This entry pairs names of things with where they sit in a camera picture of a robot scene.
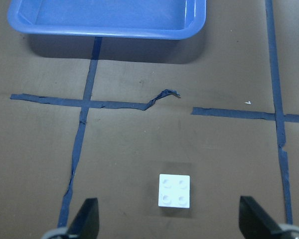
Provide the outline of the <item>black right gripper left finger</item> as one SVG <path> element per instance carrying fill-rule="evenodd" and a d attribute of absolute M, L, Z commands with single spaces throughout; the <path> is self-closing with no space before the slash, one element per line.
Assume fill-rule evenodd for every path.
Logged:
<path fill-rule="evenodd" d="M 99 234 L 99 205 L 97 198 L 84 201 L 65 233 L 66 239 L 96 239 Z"/>

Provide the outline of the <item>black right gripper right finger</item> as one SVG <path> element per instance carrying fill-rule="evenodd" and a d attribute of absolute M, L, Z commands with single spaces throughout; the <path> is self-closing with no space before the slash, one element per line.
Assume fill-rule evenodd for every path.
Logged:
<path fill-rule="evenodd" d="M 292 239 L 251 196 L 241 196 L 239 229 L 245 239 Z"/>

